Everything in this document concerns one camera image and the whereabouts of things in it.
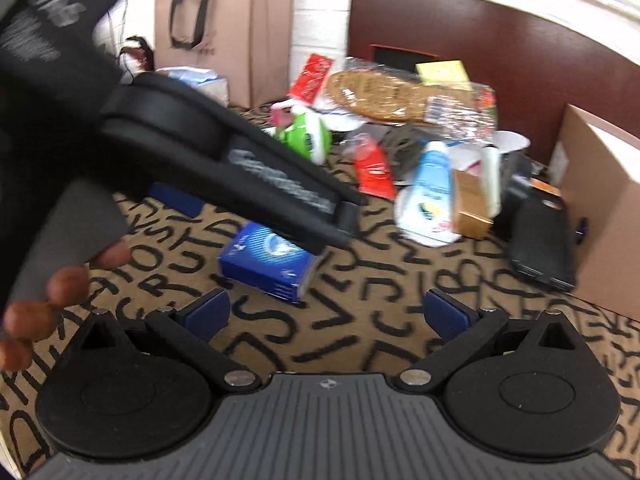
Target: red chip bag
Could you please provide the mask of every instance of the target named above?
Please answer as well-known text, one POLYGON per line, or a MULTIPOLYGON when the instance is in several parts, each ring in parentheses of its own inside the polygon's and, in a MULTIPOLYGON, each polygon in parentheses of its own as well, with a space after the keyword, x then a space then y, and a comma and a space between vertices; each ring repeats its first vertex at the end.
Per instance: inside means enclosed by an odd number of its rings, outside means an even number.
POLYGON ((322 84, 333 63, 334 60, 330 57, 311 54, 297 81, 289 89, 289 97, 300 99, 311 106, 322 89, 322 84))
POLYGON ((356 148, 353 165, 358 174, 358 190, 388 200, 396 198, 396 188, 385 152, 375 140, 369 138, 356 148))

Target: brown box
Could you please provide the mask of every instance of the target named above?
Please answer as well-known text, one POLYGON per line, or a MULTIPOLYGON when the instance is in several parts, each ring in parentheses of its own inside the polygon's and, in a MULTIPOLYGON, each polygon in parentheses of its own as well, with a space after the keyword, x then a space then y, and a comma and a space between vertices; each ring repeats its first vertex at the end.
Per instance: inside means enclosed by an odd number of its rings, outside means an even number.
POLYGON ((228 80, 235 106, 253 108, 286 95, 293 0, 156 0, 155 5, 156 68, 213 69, 228 80))
POLYGON ((572 294, 640 320, 640 140, 568 106, 550 174, 571 227, 588 223, 572 294))
POLYGON ((480 179, 463 171, 453 171, 453 232, 482 240, 493 222, 487 218, 480 179))

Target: small brown box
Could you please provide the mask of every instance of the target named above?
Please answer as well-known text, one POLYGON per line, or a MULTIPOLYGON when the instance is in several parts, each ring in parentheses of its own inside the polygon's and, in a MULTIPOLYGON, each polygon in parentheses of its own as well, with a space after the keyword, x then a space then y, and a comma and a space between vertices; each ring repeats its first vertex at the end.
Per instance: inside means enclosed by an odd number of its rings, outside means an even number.
POLYGON ((463 171, 453 170, 453 188, 453 232, 482 240, 493 221, 487 218, 480 180, 463 171))
POLYGON ((588 222, 571 294, 640 320, 640 140, 568 106, 549 171, 571 231, 588 222))

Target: paper bag handle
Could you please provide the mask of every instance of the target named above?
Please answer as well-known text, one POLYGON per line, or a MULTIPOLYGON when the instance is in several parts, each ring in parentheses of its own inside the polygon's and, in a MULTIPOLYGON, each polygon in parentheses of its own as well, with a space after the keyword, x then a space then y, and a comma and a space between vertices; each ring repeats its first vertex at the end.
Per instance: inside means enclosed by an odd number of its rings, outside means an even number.
POLYGON ((183 0, 172 0, 171 1, 171 12, 169 14, 169 34, 171 35, 171 44, 173 48, 183 48, 185 50, 191 50, 196 45, 202 42, 202 38, 204 37, 204 27, 207 21, 207 6, 209 4, 209 0, 201 0, 200 7, 198 8, 198 15, 196 17, 196 25, 193 31, 193 39, 191 41, 179 41, 175 39, 174 36, 174 15, 175 9, 178 4, 183 0))

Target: brown paper bag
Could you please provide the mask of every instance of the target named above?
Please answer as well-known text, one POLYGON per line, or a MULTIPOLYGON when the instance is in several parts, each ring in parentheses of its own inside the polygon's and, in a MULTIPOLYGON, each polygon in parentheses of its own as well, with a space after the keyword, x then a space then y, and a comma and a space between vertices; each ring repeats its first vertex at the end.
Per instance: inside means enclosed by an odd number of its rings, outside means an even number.
POLYGON ((289 89, 293 0, 156 0, 156 68, 210 68, 232 105, 252 108, 289 89))

